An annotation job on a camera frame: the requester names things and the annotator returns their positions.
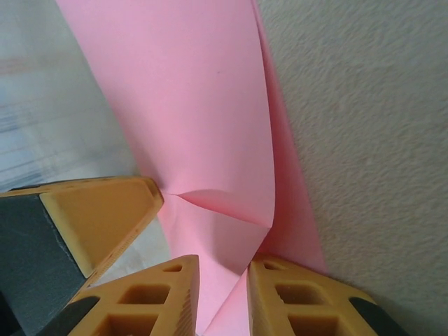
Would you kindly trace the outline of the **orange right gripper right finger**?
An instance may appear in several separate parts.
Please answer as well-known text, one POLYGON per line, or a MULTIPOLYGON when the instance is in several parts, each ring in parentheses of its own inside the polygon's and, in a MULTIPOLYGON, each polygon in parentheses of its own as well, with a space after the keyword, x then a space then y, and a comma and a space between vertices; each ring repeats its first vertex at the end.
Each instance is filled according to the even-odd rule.
POLYGON ((385 336, 369 295, 272 256, 248 267, 248 306, 251 336, 385 336))

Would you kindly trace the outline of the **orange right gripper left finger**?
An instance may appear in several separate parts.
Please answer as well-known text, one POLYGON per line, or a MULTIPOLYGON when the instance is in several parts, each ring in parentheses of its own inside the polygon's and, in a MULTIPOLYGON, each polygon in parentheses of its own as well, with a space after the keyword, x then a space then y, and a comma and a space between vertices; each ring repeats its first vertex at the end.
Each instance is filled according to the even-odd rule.
POLYGON ((184 255, 84 290, 45 336, 195 336, 197 255, 184 255))

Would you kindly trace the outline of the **pink cloth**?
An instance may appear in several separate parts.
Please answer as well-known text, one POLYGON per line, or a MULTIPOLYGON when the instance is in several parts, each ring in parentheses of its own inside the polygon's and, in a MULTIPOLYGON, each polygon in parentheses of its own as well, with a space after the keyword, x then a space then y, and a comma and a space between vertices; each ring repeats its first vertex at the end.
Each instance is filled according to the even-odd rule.
POLYGON ((173 257, 199 257, 199 336, 249 336, 259 252, 326 270, 256 0, 56 0, 173 257))

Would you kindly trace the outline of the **translucent plastic enclosure panel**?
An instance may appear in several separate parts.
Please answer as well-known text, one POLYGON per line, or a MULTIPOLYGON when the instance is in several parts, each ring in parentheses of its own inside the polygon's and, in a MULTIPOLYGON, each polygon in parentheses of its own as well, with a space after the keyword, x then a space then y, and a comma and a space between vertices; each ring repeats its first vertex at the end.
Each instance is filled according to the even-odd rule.
POLYGON ((55 0, 0 0, 0 192, 138 174, 55 0))

